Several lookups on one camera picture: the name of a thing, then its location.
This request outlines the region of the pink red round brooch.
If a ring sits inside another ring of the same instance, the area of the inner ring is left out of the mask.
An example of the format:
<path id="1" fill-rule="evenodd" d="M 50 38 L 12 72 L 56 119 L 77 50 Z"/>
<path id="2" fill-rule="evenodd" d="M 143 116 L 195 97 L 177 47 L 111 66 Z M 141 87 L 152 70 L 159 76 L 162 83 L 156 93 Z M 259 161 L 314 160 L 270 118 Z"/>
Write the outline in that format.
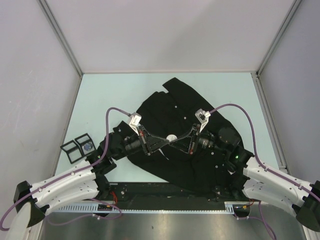
<path id="1" fill-rule="evenodd" d="M 176 141 L 178 139 L 178 137 L 175 135 L 175 134 L 169 134 L 166 139 L 169 141 L 169 142 L 172 142 L 172 141 Z"/>

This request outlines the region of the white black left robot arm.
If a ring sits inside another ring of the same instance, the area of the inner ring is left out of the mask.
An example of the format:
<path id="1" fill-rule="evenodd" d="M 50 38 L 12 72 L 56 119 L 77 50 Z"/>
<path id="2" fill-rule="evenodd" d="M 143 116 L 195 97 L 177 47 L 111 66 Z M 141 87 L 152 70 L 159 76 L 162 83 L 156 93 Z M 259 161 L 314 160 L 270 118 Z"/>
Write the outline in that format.
<path id="1" fill-rule="evenodd" d="M 128 136 L 112 132 L 98 149 L 71 169 L 42 182 L 20 182 L 13 198 L 17 215 L 21 216 L 24 210 L 28 210 L 24 225 L 29 228 L 69 203 L 87 199 L 105 200 L 111 193 L 105 175 L 116 167 L 114 160 L 135 153 L 149 156 L 170 142 L 169 138 L 149 133 L 142 125 Z"/>

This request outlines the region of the black button-up shirt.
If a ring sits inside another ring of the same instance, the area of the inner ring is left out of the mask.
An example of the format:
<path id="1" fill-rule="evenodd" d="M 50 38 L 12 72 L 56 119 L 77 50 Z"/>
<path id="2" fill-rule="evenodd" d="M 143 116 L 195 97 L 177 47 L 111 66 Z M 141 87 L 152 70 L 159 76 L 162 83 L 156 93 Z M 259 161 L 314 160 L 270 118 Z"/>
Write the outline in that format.
<path id="1" fill-rule="evenodd" d="M 193 124 L 200 122 L 196 111 L 209 111 L 211 116 L 203 130 L 216 134 L 221 128 L 231 128 L 242 138 L 230 121 L 205 100 L 196 90 L 177 78 L 164 83 L 164 91 L 154 92 L 137 109 L 141 115 L 140 125 L 158 137 L 170 134 L 177 137 L 186 133 Z M 133 130 L 124 122 L 114 128 L 125 137 Z M 186 190 L 206 193 L 220 186 L 229 189 L 231 179 L 222 153 L 199 148 L 193 154 L 186 154 L 170 144 L 151 155 L 137 152 L 127 158 L 139 168 Z"/>

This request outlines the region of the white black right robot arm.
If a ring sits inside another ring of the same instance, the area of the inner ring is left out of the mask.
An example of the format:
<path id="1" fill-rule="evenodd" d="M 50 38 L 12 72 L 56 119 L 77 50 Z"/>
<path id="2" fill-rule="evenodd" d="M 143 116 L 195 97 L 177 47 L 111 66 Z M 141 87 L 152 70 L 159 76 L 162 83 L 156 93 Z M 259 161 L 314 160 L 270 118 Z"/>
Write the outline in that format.
<path id="1" fill-rule="evenodd" d="M 235 200 L 246 197 L 266 202 L 291 214 L 304 227 L 319 232 L 319 181 L 310 183 L 258 162 L 257 156 L 242 146 L 234 129 L 223 127 L 212 134 L 195 124 L 188 133 L 180 137 L 170 134 L 167 140 L 170 146 L 187 154 L 198 149 L 221 153 L 231 180 L 230 194 Z"/>

